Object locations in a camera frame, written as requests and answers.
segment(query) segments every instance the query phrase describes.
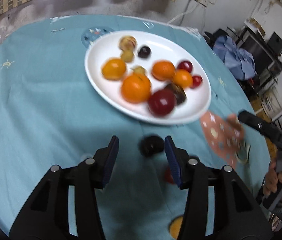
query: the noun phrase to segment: speaker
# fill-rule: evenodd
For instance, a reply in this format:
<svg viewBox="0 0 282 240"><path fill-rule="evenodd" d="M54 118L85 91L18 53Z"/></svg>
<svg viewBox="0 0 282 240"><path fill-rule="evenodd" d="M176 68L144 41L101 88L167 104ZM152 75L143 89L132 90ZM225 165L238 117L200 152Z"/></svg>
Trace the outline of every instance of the speaker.
<svg viewBox="0 0 282 240"><path fill-rule="evenodd" d="M274 54L279 55L282 52L282 39L273 32L270 40L268 41L268 46L274 52Z"/></svg>

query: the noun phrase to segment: orange patch on tablecloth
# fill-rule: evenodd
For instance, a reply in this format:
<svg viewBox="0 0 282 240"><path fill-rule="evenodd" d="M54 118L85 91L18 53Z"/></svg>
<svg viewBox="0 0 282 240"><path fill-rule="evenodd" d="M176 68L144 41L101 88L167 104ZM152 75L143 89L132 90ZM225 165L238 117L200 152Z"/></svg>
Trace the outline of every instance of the orange patch on tablecloth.
<svg viewBox="0 0 282 240"><path fill-rule="evenodd" d="M227 120L207 111L200 118L204 136L212 150L233 168L236 167L235 153L240 149L244 129L235 114Z"/></svg>

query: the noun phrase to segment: white plate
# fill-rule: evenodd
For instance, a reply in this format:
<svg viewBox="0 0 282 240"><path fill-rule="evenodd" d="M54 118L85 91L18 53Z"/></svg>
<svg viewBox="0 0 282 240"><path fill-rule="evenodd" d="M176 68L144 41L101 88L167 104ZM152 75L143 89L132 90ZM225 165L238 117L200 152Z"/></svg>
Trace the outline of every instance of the white plate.
<svg viewBox="0 0 282 240"><path fill-rule="evenodd" d="M175 66L181 60L189 60L193 64L192 74L202 76L202 84L193 90L186 89L186 102L177 106L171 114L163 118L154 117L150 114L147 103L135 105L126 102L120 94L122 82L109 81L102 76L101 68L104 63L111 57L120 57L121 51L118 44L125 35L131 35L137 40L134 61L127 64L128 73L132 73L131 68L135 65L144 67L148 71L147 76L152 83L153 92L166 85L166 82L160 82L151 75L153 63L158 60L169 60ZM137 57L137 51L143 45L148 46L152 51L148 59ZM106 34L96 40L87 51L84 64L89 81L99 95L115 108L136 119L163 125L185 124L199 119L210 106L211 86L203 68L185 49L163 37L139 31L119 31Z"/></svg>

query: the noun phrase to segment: plate rim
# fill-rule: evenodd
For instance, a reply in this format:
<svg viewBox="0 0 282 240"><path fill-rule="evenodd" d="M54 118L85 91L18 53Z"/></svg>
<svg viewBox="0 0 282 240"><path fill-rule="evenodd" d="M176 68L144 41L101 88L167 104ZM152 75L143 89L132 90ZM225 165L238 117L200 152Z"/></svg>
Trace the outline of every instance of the plate rim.
<svg viewBox="0 0 282 240"><path fill-rule="evenodd" d="M141 114L137 114L131 110L128 110L126 108L124 108L123 106L119 105L118 103L116 103L115 101L113 101L112 99L110 99L99 87L98 85L94 82L91 74L90 74L90 71L88 69L88 58L89 58L89 54L91 52L91 49L93 48L93 46L97 43L97 42L100 42L102 39L106 38L107 36L110 36L112 34L118 34L118 33L124 33L126 34L127 32L131 33L131 32L134 32L134 33L147 33L147 34L151 34L151 35L154 35L154 36L157 36L161 39L164 39L166 40L167 42L169 43L173 43L179 47L181 47L179 44L176 44L175 42L173 41L170 41L168 40L167 38L164 38L162 36L159 36L159 35L156 35L156 34L153 34L153 33L148 33L148 32L142 32L142 31L115 31L115 32L112 32L112 33L107 33L103 36L101 36L100 38L98 38L97 40L95 40L93 42L93 44L91 46L88 47L88 49L86 50L86 53L85 53L85 57L84 57L84 68L85 68L85 72L86 72L86 75L88 76L88 79L89 79L89 82L90 84L92 85L92 87L96 90L96 92L105 100L107 101L111 106L115 107L116 109L118 109L119 111L125 113L126 115L132 117L132 118L135 118L135 119L138 119L138 120L141 120L141 121L144 121L144 122L147 122L147 123L153 123L153 124L159 124L159 125L177 125L177 124L188 124L190 122L194 122L196 120L198 120L210 107L211 105L211 99L212 99L212 92L211 92L211 84L210 84L210 81L209 81L209 78L204 70L204 68L201 66L201 64L195 59L194 56L191 55L191 53L189 53L186 49L184 49L186 52L188 52L193 58L194 60L196 61L196 63L199 64L199 66L203 69L204 71L204 74L206 75L207 77L207 80L208 80L208 83L209 83L209 98L208 98L208 101L207 101L207 104L204 106L204 108L202 108L197 114L193 115L193 116L190 116L190 117L185 117L185 118L179 118L177 120L169 120L168 118L158 118L158 117L155 117L155 116L143 116Z"/></svg>

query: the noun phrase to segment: blue cloth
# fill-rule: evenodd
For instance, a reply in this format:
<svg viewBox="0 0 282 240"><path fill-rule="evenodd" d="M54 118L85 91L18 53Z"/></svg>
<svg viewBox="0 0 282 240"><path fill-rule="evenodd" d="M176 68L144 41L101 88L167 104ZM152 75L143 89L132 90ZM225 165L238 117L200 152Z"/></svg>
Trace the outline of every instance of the blue cloth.
<svg viewBox="0 0 282 240"><path fill-rule="evenodd" d="M90 27L145 31L165 37L192 54L212 88L209 110L227 117L253 111L231 72L201 36L158 23L105 15L82 15L29 24L0 45L0 227L8 233L36 184L53 165L78 165L112 135L120 140L110 183L97 191L97 203L108 240L168 240L168 226L182 215L186 190L163 180L165 154L146 159L137 143L147 134L171 135L177 147L197 155L209 167L225 161L209 148L199 121L156 126L119 112L93 89L84 70L81 37ZM257 194L270 161L265 140L246 128L251 144L248 165L236 166ZM207 234L213 231L214 193L209 191ZM70 232L76 233L73 189L69 193Z"/></svg>
<svg viewBox="0 0 282 240"><path fill-rule="evenodd" d="M237 49L229 36L217 38L213 51L238 80L248 80L256 74L253 55L245 49Z"/></svg>

